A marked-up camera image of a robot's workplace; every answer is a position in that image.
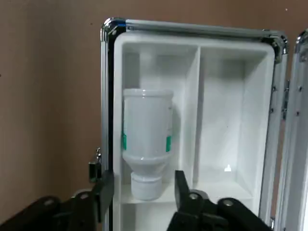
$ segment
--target white plastic insert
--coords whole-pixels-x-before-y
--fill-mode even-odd
[[[127,32],[115,41],[114,231],[166,230],[176,211],[174,170],[212,202],[233,197],[258,214],[274,51],[246,41]],[[172,158],[162,196],[133,198],[122,158],[123,89],[168,89]]]

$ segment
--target metal corner guard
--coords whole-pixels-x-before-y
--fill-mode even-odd
[[[308,42],[308,29],[304,30],[296,39],[295,53],[300,52],[300,47]]]

